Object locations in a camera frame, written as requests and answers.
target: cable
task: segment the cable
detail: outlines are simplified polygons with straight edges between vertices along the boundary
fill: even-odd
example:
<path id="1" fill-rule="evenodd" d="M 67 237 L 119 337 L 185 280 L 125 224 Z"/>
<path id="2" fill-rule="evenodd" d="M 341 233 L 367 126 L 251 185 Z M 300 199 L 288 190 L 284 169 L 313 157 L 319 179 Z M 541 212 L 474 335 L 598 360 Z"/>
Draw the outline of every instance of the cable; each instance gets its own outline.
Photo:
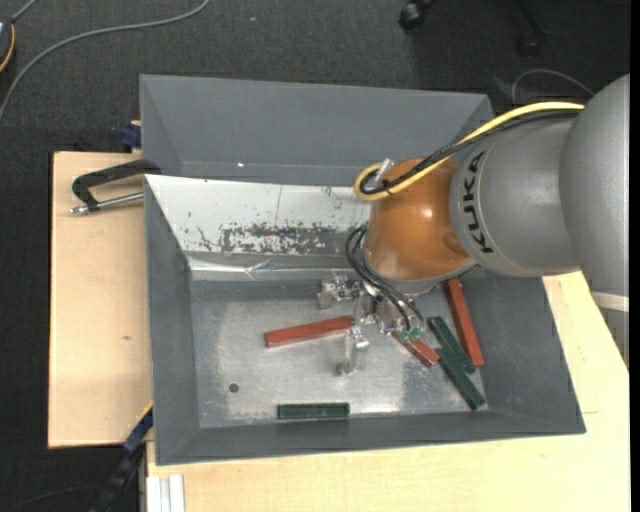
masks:
<path id="1" fill-rule="evenodd" d="M 31 9 L 31 7 L 33 7 L 33 4 L 35 4 L 37 1 L 38 0 L 31 0 L 27 2 L 24 6 L 22 6 L 22 8 L 11 17 L 11 23 L 15 23 L 16 21 L 18 21 L 18 18 L 20 18 L 20 16 L 22 16 L 25 12 Z"/>
<path id="2" fill-rule="evenodd" d="M 455 153 L 458 153 L 459 151 L 461 151 L 462 149 L 471 146 L 473 144 L 476 144 L 480 139 L 483 139 L 485 137 L 489 137 L 491 135 L 495 135 L 496 133 L 500 133 L 502 131 L 505 130 L 509 130 L 512 129 L 516 126 L 521 126 L 523 124 L 526 123 L 531 123 L 534 121 L 540 121 L 542 119 L 553 119 L 553 118 L 557 118 L 557 117 L 567 117 L 567 116 L 576 116 L 578 114 L 578 110 L 557 110 L 557 111 L 553 111 L 553 112 L 538 112 L 538 113 L 534 113 L 534 114 L 529 114 L 527 117 L 524 118 L 518 118 L 515 120 L 511 120 L 506 122 L 503 125 L 497 126 L 496 128 L 493 128 L 492 130 L 489 130 L 487 132 L 484 132 L 480 135 L 476 135 L 475 137 L 471 138 L 471 139 L 467 139 L 466 141 L 462 142 L 462 141 L 456 141 L 456 142 L 452 142 L 450 144 L 447 144 L 446 146 L 443 146 L 442 148 L 438 149 L 437 151 L 435 151 L 434 153 L 432 153 L 431 155 L 429 155 L 428 157 L 424 158 L 422 161 L 420 161 L 418 164 L 414 165 L 411 169 L 409 169 L 407 172 L 405 172 L 404 174 L 402 174 L 401 176 L 398 176 L 394 179 L 391 180 L 383 180 L 382 181 L 382 186 L 374 186 L 374 187 L 370 187 L 368 185 L 369 183 L 369 177 L 373 177 L 375 176 L 379 176 L 380 170 L 382 169 L 382 167 L 378 168 L 378 164 L 374 164 L 370 167 L 367 167 L 367 169 L 365 169 L 365 171 L 363 171 L 363 174 L 365 172 L 369 172 L 369 177 L 365 178 L 361 183 L 360 183 L 360 188 L 361 191 L 366 193 L 366 194 L 371 194 L 371 193 L 375 193 L 375 192 L 382 192 L 382 191 L 388 191 L 389 188 L 394 187 L 400 183 L 403 183 L 404 181 L 408 180 L 409 178 L 411 178 L 412 176 L 414 176 L 415 174 L 417 174 L 418 172 L 422 171 L 423 169 L 426 169 L 427 167 L 429 167 L 431 164 L 445 158 L 445 157 L 449 157 L 449 156 L 453 156 Z"/>
<path id="3" fill-rule="evenodd" d="M 178 21 L 183 21 L 183 20 L 186 20 L 187 18 L 191 18 L 192 16 L 195 16 L 196 14 L 198 14 L 200 11 L 202 11 L 209 4 L 210 1 L 211 0 L 204 0 L 195 9 L 193 9 L 193 10 L 187 12 L 187 13 L 180 14 L 178 16 L 174 16 L 173 18 L 167 18 L 167 19 L 158 20 L 158 21 L 149 21 L 149 22 L 145 22 L 145 23 L 135 23 L 135 24 L 132 24 L 132 25 L 121 25 L 121 26 L 118 26 L 118 27 L 109 27 L 109 28 L 101 28 L 101 29 L 98 29 L 98 30 L 92 30 L 90 32 L 85 32 L 83 34 L 79 34 L 77 36 L 70 37 L 68 39 L 65 39 L 64 41 L 60 41 L 59 43 L 54 44 L 53 46 L 50 46 L 49 48 L 44 50 L 42 53 L 40 53 L 38 56 L 36 56 L 31 62 L 29 62 L 20 71 L 20 73 L 18 73 L 18 76 L 16 76 L 15 80 L 13 81 L 11 86 L 9 87 L 9 90 L 7 91 L 7 94 L 6 94 L 5 98 L 4 98 L 4 100 L 2 101 L 2 104 L 0 104 L 0 123 L 2 123 L 2 118 L 4 117 L 4 113 L 5 113 L 5 110 L 7 108 L 7 105 L 9 104 L 9 99 L 11 98 L 11 95 L 14 93 L 14 91 L 18 87 L 18 84 L 21 82 L 21 80 L 24 78 L 24 76 L 31 70 L 31 68 L 33 68 L 36 64 L 38 64 L 38 62 L 40 62 L 42 59 L 44 59 L 48 55 L 51 55 L 56 50 L 59 50 L 60 48 L 62 48 L 64 46 L 67 46 L 68 44 L 75 43 L 76 41 L 81 41 L 83 39 L 88 39 L 88 38 L 94 37 L 94 36 L 100 36 L 100 35 L 104 35 L 104 34 L 113 34 L 115 32 L 125 32 L 125 31 L 130 31 L 130 30 L 141 30 L 141 29 L 145 29 L 145 28 L 155 28 L 155 27 L 160 27 L 160 26 L 163 26 L 163 25 L 170 25 L 171 23 L 176 23 Z"/>
<path id="4" fill-rule="evenodd" d="M 367 230 L 366 225 L 363 224 L 359 228 L 355 229 L 349 235 L 349 238 L 347 239 L 347 243 L 346 243 L 346 254 L 347 254 L 347 260 L 349 261 L 349 264 L 353 267 L 355 272 L 360 276 L 360 278 L 362 278 L 363 281 L 377 288 L 380 291 L 380 294 L 393 304 L 393 306 L 398 310 L 398 312 L 402 316 L 402 319 L 405 322 L 405 327 L 407 330 L 412 328 L 411 320 L 409 319 L 409 316 L 407 315 L 406 311 L 402 307 L 401 302 L 405 303 L 414 312 L 414 314 L 418 317 L 418 320 L 420 321 L 420 324 L 421 324 L 420 327 L 424 328 L 425 319 L 422 313 L 420 312 L 420 310 L 417 308 L 417 306 L 413 302 L 411 302 L 407 297 L 405 297 L 403 294 L 395 290 L 390 284 L 385 283 L 378 277 L 374 276 L 373 273 L 371 273 L 367 269 L 366 264 L 364 262 L 364 256 L 362 254 L 362 243 L 364 241 L 364 235 L 366 233 L 366 230 Z M 353 241 L 356 234 L 358 233 L 360 234 L 360 236 L 352 247 L 351 242 Z"/>
<path id="5" fill-rule="evenodd" d="M 425 167 L 424 169 L 421 169 L 419 172 L 415 172 L 410 177 L 406 177 L 403 175 L 402 181 L 396 185 L 390 186 L 387 183 L 384 187 L 384 190 L 379 190 L 373 193 L 367 192 L 365 190 L 363 182 L 368 180 L 371 177 L 373 169 L 375 169 L 376 167 L 380 167 L 380 164 L 375 164 L 373 166 L 367 167 L 356 178 L 355 183 L 353 184 L 353 191 L 357 197 L 359 197 L 360 199 L 364 199 L 365 201 L 376 201 L 378 199 L 382 199 L 389 195 L 393 195 L 397 192 L 400 192 L 401 190 L 404 190 L 411 184 L 415 183 L 422 177 L 429 174 L 431 171 L 433 171 L 434 169 L 439 167 L 441 164 L 443 164 L 445 161 L 447 161 L 454 153 L 462 149 L 462 147 L 464 147 L 464 144 L 467 143 L 468 141 L 471 141 L 476 137 L 484 135 L 485 133 L 490 132 L 491 130 L 499 126 L 502 126 L 508 123 L 509 121 L 518 119 L 522 116 L 529 116 L 530 114 L 534 114 L 538 112 L 552 112 L 552 111 L 562 111 L 562 110 L 579 111 L 582 109 L 584 109 L 584 105 L 580 105 L 578 103 L 561 102 L 561 101 L 534 103 L 532 105 L 525 105 L 523 107 L 515 108 L 483 124 L 476 130 L 472 131 L 470 134 L 466 135 L 460 141 L 450 146 L 451 151 L 449 152 L 448 156 L 445 156 L 435 161 L 434 163 L 431 163 L 429 166 Z"/>
<path id="6" fill-rule="evenodd" d="M 553 71 L 552 69 L 545 69 L 545 68 L 534 68 L 534 69 L 529 69 L 528 71 L 525 71 L 524 73 L 521 73 L 518 78 L 516 78 L 513 83 L 511 84 L 511 103 L 513 103 L 514 105 L 516 104 L 516 90 L 518 88 L 518 83 L 520 83 L 520 81 L 529 76 L 529 75 L 535 75 L 535 74 L 546 74 L 546 75 L 552 75 L 552 76 L 557 76 L 560 78 L 564 78 L 565 80 L 571 82 L 573 85 L 579 87 L 580 89 L 582 89 L 584 92 L 586 92 L 590 97 L 594 96 L 595 93 L 589 89 L 586 85 L 584 85 L 582 82 L 579 82 L 578 80 L 576 80 L 575 78 L 570 77 L 569 75 L 565 75 L 564 73 L 560 73 L 560 71 Z"/>

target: black cable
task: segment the black cable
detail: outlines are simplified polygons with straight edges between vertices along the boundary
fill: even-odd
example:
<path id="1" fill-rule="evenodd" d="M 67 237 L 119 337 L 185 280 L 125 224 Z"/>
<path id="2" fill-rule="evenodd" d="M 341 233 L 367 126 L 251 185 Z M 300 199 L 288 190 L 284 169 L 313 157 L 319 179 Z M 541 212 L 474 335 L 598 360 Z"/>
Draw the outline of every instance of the black cable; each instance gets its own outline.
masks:
<path id="1" fill-rule="evenodd" d="M 23 5 L 20 10 L 11 17 L 11 23 L 15 23 L 16 21 L 18 21 L 18 18 L 20 18 L 20 16 L 31 9 L 31 7 L 33 7 L 33 4 L 35 4 L 37 1 L 38 0 L 30 0 L 25 5 Z"/>
<path id="2" fill-rule="evenodd" d="M 360 236 L 352 247 L 351 242 L 353 241 L 356 234 L 358 233 L 360 233 Z M 366 264 L 364 262 L 364 256 L 362 253 L 362 242 L 364 240 L 365 233 L 366 233 L 366 228 L 364 226 L 360 226 L 359 228 L 355 229 L 347 239 L 346 254 L 347 254 L 347 259 L 349 261 L 349 264 L 353 267 L 355 272 L 365 282 L 377 288 L 380 291 L 380 293 L 386 299 L 388 299 L 389 302 L 391 302 L 394 305 L 394 307 L 398 310 L 398 312 L 402 316 L 402 319 L 405 322 L 405 326 L 407 330 L 411 329 L 412 325 L 411 325 L 409 316 L 407 315 L 406 311 L 401 305 L 401 302 L 405 303 L 418 317 L 421 325 L 424 325 L 424 322 L 425 322 L 424 316 L 422 315 L 418 307 L 411 300 L 409 300 L 406 296 L 404 296 L 403 294 L 395 290 L 390 284 L 385 283 L 384 281 L 382 281 L 381 279 L 373 275 L 373 273 L 371 273 L 366 268 Z"/>
<path id="3" fill-rule="evenodd" d="M 402 319 L 405 322 L 405 325 L 407 326 L 407 329 L 409 329 L 409 325 L 410 325 L 409 316 L 407 315 L 405 310 L 402 308 L 400 303 L 395 298 L 387 296 L 386 294 L 384 294 L 382 292 L 381 286 L 379 286 L 381 283 L 379 283 L 375 278 L 373 278 L 373 276 L 371 276 L 368 272 L 366 272 L 364 267 L 362 267 L 358 262 L 355 261 L 354 254 L 352 253 L 352 251 L 354 251 L 354 249 L 352 249 L 352 247 L 351 247 L 351 242 L 353 241 L 354 237 L 358 233 L 361 233 L 360 237 L 362 238 L 364 236 L 365 230 L 362 227 L 359 227 L 359 228 L 355 229 L 349 235 L 349 237 L 347 238 L 345 253 L 346 253 L 346 256 L 347 256 L 347 260 L 349 261 L 349 264 L 351 265 L 353 270 L 356 272 L 356 274 L 358 274 L 358 276 L 363 281 L 365 281 L 369 285 L 381 290 L 381 293 L 384 295 L 384 297 L 387 298 L 394 305 L 394 307 L 398 310 L 398 312 L 402 316 Z"/>
<path id="4" fill-rule="evenodd" d="M 400 183 L 403 183 L 409 178 L 415 176 L 417 173 L 419 173 L 423 169 L 426 169 L 427 167 L 435 164 L 436 162 L 442 160 L 443 158 L 447 158 L 452 155 L 455 155 L 461 150 L 473 144 L 476 144 L 478 141 L 482 140 L 485 137 L 489 137 L 491 135 L 495 135 L 496 133 L 500 133 L 502 131 L 509 130 L 511 128 L 515 128 L 516 126 L 520 126 L 533 121 L 540 121 L 543 119 L 552 119 L 557 117 L 575 117 L 576 115 L 578 115 L 579 112 L 580 111 L 578 110 L 557 110 L 553 112 L 536 112 L 536 113 L 527 115 L 526 117 L 522 117 L 520 119 L 508 121 L 503 125 L 496 126 L 492 130 L 476 135 L 475 137 L 469 140 L 466 140 L 464 142 L 461 142 L 461 141 L 451 142 L 446 146 L 443 146 L 440 149 L 436 150 L 435 152 L 431 153 L 429 156 L 427 156 L 426 158 L 418 162 L 416 165 L 414 165 L 411 169 L 409 169 L 404 174 L 397 176 L 392 180 L 383 180 L 384 183 L 382 183 L 381 185 L 378 185 L 377 187 L 365 188 L 369 179 L 371 179 L 378 172 L 377 169 L 374 169 L 373 171 L 371 171 L 371 173 L 369 173 L 369 176 L 367 177 L 367 179 L 362 180 L 362 182 L 360 183 L 360 191 L 365 195 L 377 194 L 378 192 L 384 192 L 384 191 L 388 192 L 390 188 L 395 187 Z"/>

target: wooden table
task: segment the wooden table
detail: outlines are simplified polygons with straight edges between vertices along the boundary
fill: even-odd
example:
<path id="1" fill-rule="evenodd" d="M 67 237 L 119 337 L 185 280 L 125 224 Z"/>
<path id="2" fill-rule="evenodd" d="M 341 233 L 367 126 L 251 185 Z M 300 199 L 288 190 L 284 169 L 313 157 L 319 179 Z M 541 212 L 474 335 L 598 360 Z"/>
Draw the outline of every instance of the wooden table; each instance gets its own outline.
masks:
<path id="1" fill-rule="evenodd" d="M 121 443 L 151 399 L 142 207 L 68 213 L 74 177 L 138 157 L 54 156 L 51 448 Z M 179 466 L 149 441 L 145 471 L 183 475 L 189 512 L 630 510 L 628 370 L 582 274 L 544 284 L 584 435 Z"/>

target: red stick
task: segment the red stick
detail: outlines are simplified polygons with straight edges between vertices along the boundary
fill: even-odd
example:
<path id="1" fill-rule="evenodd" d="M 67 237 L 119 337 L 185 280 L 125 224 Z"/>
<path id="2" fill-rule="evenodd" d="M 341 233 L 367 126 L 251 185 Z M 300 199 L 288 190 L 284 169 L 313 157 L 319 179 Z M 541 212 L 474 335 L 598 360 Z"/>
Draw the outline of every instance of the red stick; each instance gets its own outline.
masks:
<path id="1" fill-rule="evenodd" d="M 471 359 L 473 366 L 476 368 L 482 366 L 484 364 L 484 358 L 482 357 L 476 331 L 471 322 L 467 302 L 464 300 L 462 285 L 458 279 L 453 278 L 445 281 L 443 288 L 447 302 L 449 302 L 449 309 L 451 309 L 451 316 L 453 317 L 453 323 L 458 332 L 460 344 L 469 356 L 469 359 Z"/>
<path id="2" fill-rule="evenodd" d="M 264 344 L 267 347 L 278 347 L 286 343 L 307 341 L 344 333 L 351 327 L 351 321 L 350 316 L 341 316 L 320 322 L 294 325 L 285 329 L 269 331 L 264 334 Z"/>

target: wooden board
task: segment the wooden board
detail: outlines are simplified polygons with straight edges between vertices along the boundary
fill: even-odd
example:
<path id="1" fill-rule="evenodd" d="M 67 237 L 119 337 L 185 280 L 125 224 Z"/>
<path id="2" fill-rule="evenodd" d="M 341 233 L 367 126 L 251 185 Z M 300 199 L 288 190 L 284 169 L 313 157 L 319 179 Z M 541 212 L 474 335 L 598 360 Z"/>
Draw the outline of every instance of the wooden board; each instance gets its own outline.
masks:
<path id="1" fill-rule="evenodd" d="M 121 443 L 151 400 L 142 202 L 73 216 L 75 177 L 139 155 L 56 153 L 51 226 L 49 446 Z M 96 188 L 106 199 L 141 178 Z"/>

